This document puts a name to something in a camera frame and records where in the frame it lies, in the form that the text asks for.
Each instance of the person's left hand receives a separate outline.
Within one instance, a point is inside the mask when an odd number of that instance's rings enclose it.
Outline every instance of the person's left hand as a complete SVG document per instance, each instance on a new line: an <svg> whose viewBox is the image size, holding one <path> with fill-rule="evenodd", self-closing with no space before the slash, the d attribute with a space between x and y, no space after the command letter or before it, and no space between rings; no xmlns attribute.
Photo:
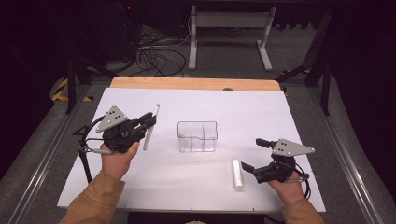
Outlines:
<svg viewBox="0 0 396 224"><path fill-rule="evenodd" d="M100 146L103 150L110 150L105 144ZM136 155L139 143L135 142L125 153L113 152L109 155L102 154L102 171L119 180L129 170L131 159Z"/></svg>

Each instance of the hand-held gripper device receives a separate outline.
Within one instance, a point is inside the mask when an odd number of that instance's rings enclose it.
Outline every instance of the hand-held gripper device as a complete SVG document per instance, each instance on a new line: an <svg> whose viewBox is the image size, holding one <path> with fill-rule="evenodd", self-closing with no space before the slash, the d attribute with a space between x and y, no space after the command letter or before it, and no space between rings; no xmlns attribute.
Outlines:
<svg viewBox="0 0 396 224"><path fill-rule="evenodd" d="M296 163L294 156L313 153L315 152L315 149L282 138L280 138L277 142L269 142L258 138L256 139L256 144L261 147L270 147L273 150L271 158L274 160L270 162L268 166L258 169L241 162L242 169L253 174L259 184L271 180L277 180L279 182L304 181L306 183L306 191L304 196L305 198L309 198L309 174L304 173L301 167ZM298 179L290 179L290 176L293 172L299 174L300 177Z"/></svg>
<svg viewBox="0 0 396 224"><path fill-rule="evenodd" d="M96 128L96 132L103 132L103 139L87 139L88 133L98 122L101 123ZM111 154L113 152L125 153L134 142L139 142L144 138L147 129L154 126L156 122L157 116L152 116L152 113L147 113L140 118L130 120L113 105L104 116L94 121L90 127L87 127L78 141L78 155L84 165L88 182L90 183L92 181L92 177L87 160L87 152L101 154ZM87 144L89 140L103 140L110 151L89 148Z"/></svg>
<svg viewBox="0 0 396 224"><path fill-rule="evenodd" d="M110 150L125 153L134 142L145 137L146 130L157 122L156 118L152 113L147 113L139 119L129 120L113 105L96 132L103 132L104 143Z"/></svg>

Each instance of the metal bracket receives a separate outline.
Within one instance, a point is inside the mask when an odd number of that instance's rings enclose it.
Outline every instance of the metal bracket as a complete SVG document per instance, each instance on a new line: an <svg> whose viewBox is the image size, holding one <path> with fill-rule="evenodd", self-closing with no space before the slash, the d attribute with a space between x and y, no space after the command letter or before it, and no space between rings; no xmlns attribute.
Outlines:
<svg viewBox="0 0 396 224"><path fill-rule="evenodd" d="M276 145L273 148L274 155L284 157L293 157L313 152L315 152L315 149L312 147L306 147L282 138L276 142Z"/></svg>
<svg viewBox="0 0 396 224"><path fill-rule="evenodd" d="M124 113L122 113L118 107L113 105L113 106L111 106L110 110L106 113L102 122L100 122L98 128L96 129L96 132L100 133L100 132L110 129L118 124L121 124L127 120L129 120L128 117L126 117L126 115Z"/></svg>

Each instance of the white metal stand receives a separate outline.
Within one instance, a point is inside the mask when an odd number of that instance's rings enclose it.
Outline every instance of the white metal stand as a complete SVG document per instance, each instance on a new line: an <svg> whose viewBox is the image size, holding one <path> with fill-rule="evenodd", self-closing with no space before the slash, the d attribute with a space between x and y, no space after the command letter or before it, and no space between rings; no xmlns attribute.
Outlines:
<svg viewBox="0 0 396 224"><path fill-rule="evenodd" d="M262 40L257 40L257 46L262 56L262 63L266 71L272 71L265 44L271 30L276 8L272 7L269 12L204 12L197 11L192 6L191 12L191 47L189 69L194 70L197 56L197 27L252 27L265 28Z"/></svg>

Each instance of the metal leg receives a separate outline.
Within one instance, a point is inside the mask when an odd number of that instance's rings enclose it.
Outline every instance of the metal leg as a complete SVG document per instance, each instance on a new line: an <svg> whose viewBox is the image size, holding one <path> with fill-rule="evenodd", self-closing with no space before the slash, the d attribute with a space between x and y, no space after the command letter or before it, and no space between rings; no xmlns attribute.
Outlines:
<svg viewBox="0 0 396 224"><path fill-rule="evenodd" d="M268 35L270 34L271 25L275 16L275 10L276 10L275 7L271 8L270 19L268 19L268 22L266 24L264 35L262 36L262 40L257 41L257 46L259 47L260 55L262 56L262 63L264 64L265 71L267 72L271 72L273 70L272 65L270 63L270 59L268 57L267 50L265 49L265 44L267 43Z"/></svg>
<svg viewBox="0 0 396 224"><path fill-rule="evenodd" d="M196 26L196 6L192 6L191 12L191 46L190 46L190 60L189 69L194 70L197 59L197 26Z"/></svg>

